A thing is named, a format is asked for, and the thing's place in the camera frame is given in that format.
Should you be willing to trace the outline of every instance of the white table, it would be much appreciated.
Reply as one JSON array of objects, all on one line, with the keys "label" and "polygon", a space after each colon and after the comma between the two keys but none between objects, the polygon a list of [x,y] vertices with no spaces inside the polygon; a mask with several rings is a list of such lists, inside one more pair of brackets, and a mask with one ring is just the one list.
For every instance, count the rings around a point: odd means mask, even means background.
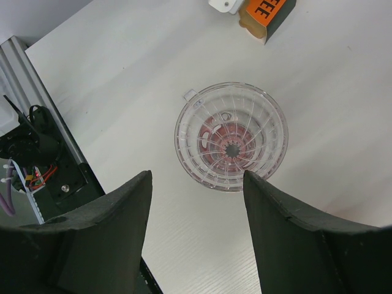
[{"label": "white table", "polygon": [[388,225],[391,11],[390,0],[298,0],[263,46],[207,0],[95,0],[27,54],[106,192],[153,171],[143,257],[163,291],[260,293],[242,194],[202,187],[176,157],[181,95],[223,81],[264,89],[290,134],[270,182]]}]

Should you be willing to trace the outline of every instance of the screw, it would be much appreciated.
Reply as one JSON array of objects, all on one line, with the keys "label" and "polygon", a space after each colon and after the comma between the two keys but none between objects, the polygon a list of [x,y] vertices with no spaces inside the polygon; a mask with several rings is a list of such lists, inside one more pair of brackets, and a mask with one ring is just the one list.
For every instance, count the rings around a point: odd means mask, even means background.
[{"label": "screw", "polygon": [[62,185],[62,186],[61,186],[61,190],[62,190],[64,193],[68,193],[68,192],[69,192],[69,186],[68,186],[68,185]]}]

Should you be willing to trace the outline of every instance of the orange box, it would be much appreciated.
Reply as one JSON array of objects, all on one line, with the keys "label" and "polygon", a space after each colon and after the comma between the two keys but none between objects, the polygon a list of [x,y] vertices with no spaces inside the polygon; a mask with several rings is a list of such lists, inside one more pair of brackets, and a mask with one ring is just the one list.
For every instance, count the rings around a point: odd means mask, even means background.
[{"label": "orange box", "polygon": [[247,0],[239,10],[239,24],[265,43],[295,4],[296,0]]}]

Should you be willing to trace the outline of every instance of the transparent container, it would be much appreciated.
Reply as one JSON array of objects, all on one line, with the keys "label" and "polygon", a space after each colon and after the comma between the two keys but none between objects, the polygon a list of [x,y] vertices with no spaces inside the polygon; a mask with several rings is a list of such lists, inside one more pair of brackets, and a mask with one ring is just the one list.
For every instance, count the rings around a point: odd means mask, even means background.
[{"label": "transparent container", "polygon": [[221,83],[188,91],[175,129],[178,159],[205,187],[243,189],[245,170],[269,178],[288,142],[282,110],[266,92],[244,83]]}]

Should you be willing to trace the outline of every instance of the orange label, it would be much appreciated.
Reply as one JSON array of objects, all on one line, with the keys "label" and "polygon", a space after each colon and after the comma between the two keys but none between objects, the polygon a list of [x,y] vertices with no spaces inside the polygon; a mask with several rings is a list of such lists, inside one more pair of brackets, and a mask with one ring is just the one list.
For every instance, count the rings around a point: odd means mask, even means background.
[{"label": "orange label", "polygon": [[268,26],[286,0],[251,0],[246,11],[258,23]]}]

